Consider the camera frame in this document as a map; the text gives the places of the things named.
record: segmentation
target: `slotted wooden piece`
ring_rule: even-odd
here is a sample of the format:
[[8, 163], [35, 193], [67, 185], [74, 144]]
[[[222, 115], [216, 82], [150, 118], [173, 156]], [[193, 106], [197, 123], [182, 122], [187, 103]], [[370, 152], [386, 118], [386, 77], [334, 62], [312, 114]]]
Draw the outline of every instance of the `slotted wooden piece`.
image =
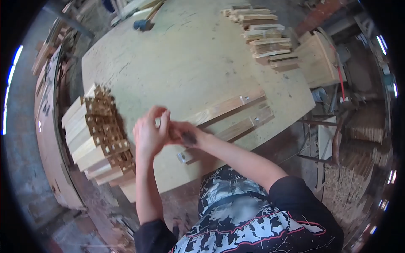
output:
[[[273, 112], [271, 111], [270, 107], [264, 107], [260, 109], [257, 114], [252, 115], [236, 124], [233, 126], [229, 127], [228, 129], [215, 134], [215, 137], [224, 140], [224, 141], [230, 141], [237, 136], [243, 134], [244, 132], [251, 130], [253, 128], [257, 128], [267, 121], [271, 120], [274, 117]], [[178, 153], [177, 158], [181, 163], [188, 163], [194, 159], [192, 154], [188, 152], [189, 149], [186, 149], [185, 151]]]
[[201, 125], [207, 121], [210, 121], [218, 116], [221, 116], [227, 112], [230, 112], [242, 105], [248, 104], [252, 101], [255, 101], [259, 98], [264, 97], [266, 94], [263, 89], [258, 87], [251, 91], [245, 92], [239, 96], [228, 99], [220, 104], [217, 104], [213, 107], [210, 107], [206, 110], [203, 110], [199, 113], [194, 114], [193, 116], [187, 118], [185, 121], [188, 121], [194, 125]]

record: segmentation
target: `wooden workbench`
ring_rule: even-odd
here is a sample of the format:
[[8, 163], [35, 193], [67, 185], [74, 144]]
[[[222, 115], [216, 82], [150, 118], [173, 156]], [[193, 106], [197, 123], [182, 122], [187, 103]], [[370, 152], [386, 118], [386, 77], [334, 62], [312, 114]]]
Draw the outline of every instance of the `wooden workbench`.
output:
[[[279, 73], [258, 64], [241, 37], [241, 28], [220, 13], [240, 1], [168, 0], [151, 31], [134, 31], [131, 17], [102, 37], [82, 58], [86, 92], [94, 82], [111, 88], [125, 131], [133, 139], [136, 120], [154, 104], [184, 120], [210, 106], [261, 86], [275, 118], [234, 143], [252, 150], [274, 137], [314, 106], [299, 69]], [[218, 133], [249, 117], [257, 103], [207, 128]], [[165, 147], [154, 169], [159, 192], [190, 182], [224, 163], [205, 157], [181, 164], [180, 146]]]

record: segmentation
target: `wood scrap pile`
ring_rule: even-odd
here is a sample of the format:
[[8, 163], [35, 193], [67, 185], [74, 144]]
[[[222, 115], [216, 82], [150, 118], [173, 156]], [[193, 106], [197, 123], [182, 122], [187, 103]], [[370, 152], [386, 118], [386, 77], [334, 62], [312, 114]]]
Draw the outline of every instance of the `wood scrap pile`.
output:
[[366, 189], [374, 162], [367, 155], [341, 151], [341, 168], [325, 166], [325, 187], [322, 203], [330, 210], [345, 236], [363, 221], [369, 208]]
[[94, 85], [62, 117], [66, 143], [79, 170], [98, 185], [132, 172], [130, 143], [124, 138], [109, 90]]
[[277, 71], [298, 68], [299, 59], [292, 53], [291, 38], [283, 36], [278, 16], [260, 6], [232, 6], [222, 14], [242, 27], [242, 37], [250, 45], [255, 59], [265, 59]]
[[352, 139], [368, 140], [382, 144], [385, 138], [384, 109], [372, 104], [360, 107], [346, 126]]

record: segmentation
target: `black t-shirt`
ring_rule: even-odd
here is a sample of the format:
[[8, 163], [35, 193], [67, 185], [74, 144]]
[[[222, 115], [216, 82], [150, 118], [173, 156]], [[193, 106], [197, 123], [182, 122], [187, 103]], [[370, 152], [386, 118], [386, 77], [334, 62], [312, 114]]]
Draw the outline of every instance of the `black t-shirt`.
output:
[[330, 211], [293, 176], [276, 181], [267, 197], [215, 207], [179, 241], [162, 220], [134, 234], [137, 253], [340, 252], [343, 238]]

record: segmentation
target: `workshop floor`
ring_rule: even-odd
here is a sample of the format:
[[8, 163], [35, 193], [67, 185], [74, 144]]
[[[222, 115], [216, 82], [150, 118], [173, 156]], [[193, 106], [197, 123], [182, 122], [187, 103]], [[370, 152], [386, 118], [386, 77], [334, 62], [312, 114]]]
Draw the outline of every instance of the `workshop floor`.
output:
[[[279, 16], [280, 24], [286, 27], [295, 27], [305, 17], [307, 9], [297, 6], [301, 0], [250, 0], [252, 5], [266, 6], [271, 10], [275, 10]], [[97, 3], [93, 6], [92, 10], [85, 16], [82, 24], [90, 29], [96, 36], [93, 41], [90, 41], [84, 36], [80, 36], [76, 45], [74, 55], [79, 57], [79, 61], [72, 66], [70, 72], [70, 98], [76, 98], [83, 95], [83, 83], [81, 77], [81, 58], [85, 52], [93, 45], [98, 39], [106, 34], [111, 28], [110, 21], [113, 15], [108, 13], [101, 5]], [[276, 137], [270, 139], [263, 145], [254, 150], [255, 153], [268, 158], [269, 160], [280, 165], [289, 175], [301, 177], [305, 180], [310, 189], [313, 189], [316, 184], [317, 168], [315, 162], [304, 160], [296, 156], [302, 154], [309, 155], [309, 139], [306, 138], [303, 125], [301, 123], [294, 123]], [[197, 205], [198, 205], [198, 192], [200, 181], [194, 180], [186, 185], [173, 189], [161, 195], [164, 205], [164, 217], [168, 227], [171, 229], [173, 218], [180, 218], [185, 220], [187, 215], [190, 219], [191, 225], [198, 221]], [[99, 187], [97, 192], [100, 196], [110, 196], [111, 191], [107, 187]], [[131, 205], [123, 207], [119, 199], [123, 196], [117, 193], [116, 189], [112, 189], [113, 195], [118, 199], [119, 206], [124, 208], [123, 213], [134, 211]], [[318, 198], [322, 197], [322, 191], [317, 194]]]

